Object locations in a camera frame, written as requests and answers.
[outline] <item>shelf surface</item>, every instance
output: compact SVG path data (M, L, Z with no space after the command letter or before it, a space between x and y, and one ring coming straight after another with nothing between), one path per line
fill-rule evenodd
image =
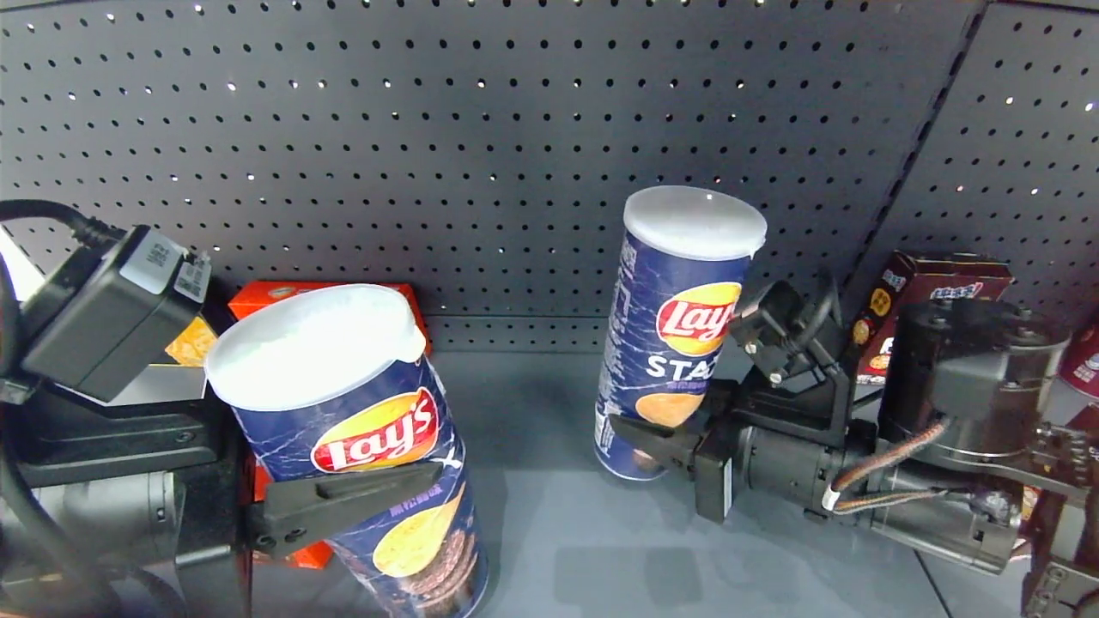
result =
M492 564L481 617L945 617L915 553L818 526L759 494L723 527L693 514L691 485L604 472L591 445L596 354L436 353L468 446ZM723 369L735 371L735 355ZM364 615L338 564L256 570L257 616Z

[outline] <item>blue can label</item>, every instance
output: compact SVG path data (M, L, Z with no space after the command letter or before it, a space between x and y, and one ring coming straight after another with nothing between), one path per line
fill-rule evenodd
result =
M329 540L391 617L467 616L488 585L465 448L454 445L428 493Z
M596 400L596 453L614 474L639 481L662 474L614 434L609 415L678 427L695 412L750 263L676 257L626 232Z
M278 412L234 408L275 481L440 461L431 489L329 539L391 617L463 617L488 583L465 446L426 358L315 406Z

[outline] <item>red can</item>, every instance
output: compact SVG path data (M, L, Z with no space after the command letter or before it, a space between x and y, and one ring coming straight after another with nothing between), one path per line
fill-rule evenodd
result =
M1069 386L1099 399L1099 312L1084 327L1065 351L1061 378Z

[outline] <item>lay's chip can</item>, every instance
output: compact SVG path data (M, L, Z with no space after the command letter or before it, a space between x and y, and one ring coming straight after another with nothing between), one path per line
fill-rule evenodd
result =
M653 187L626 200L596 399L596 455L618 476L663 468L615 435L610 415L678 427L713 375L767 222L747 203L692 187Z
M465 445L404 297L330 287L248 316L214 345L207 375L275 481L443 463L426 493L328 540L393 618L468 616L488 567Z

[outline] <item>white plastic lid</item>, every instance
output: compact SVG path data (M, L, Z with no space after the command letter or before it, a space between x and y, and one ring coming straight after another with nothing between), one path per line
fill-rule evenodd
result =
M392 364L412 363L426 340L401 293L346 285L280 300L241 320L206 358L223 401L292 410L338 397Z
M622 220L645 244L703 262L755 255L767 236L767 220L751 205L696 187L637 191L625 200Z

